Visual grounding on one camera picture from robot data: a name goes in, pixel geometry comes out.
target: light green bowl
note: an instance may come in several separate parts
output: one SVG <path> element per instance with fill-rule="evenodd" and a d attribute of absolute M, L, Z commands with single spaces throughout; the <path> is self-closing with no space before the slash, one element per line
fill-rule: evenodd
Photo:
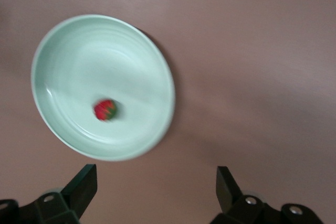
<path fill-rule="evenodd" d="M 116 18 L 82 15 L 54 27 L 35 53 L 32 90 L 52 132 L 75 151 L 119 161 L 144 154 L 167 131 L 175 90 L 169 67 L 146 35 Z M 113 99 L 118 114 L 96 118 Z"/>

